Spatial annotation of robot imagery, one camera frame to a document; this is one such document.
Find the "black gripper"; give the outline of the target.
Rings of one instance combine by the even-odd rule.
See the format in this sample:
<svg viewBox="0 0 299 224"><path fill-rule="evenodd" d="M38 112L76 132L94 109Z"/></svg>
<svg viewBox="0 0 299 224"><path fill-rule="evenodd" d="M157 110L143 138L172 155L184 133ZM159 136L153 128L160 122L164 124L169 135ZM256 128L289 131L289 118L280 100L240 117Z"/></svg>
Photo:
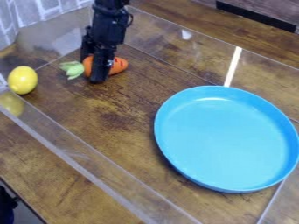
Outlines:
<svg viewBox="0 0 299 224"><path fill-rule="evenodd" d="M80 45L80 60L93 54L90 83L104 82L108 78L116 51L113 46L124 43L127 27L133 22L127 5L129 0L94 0L92 4L92 26L85 27Z"/></svg>

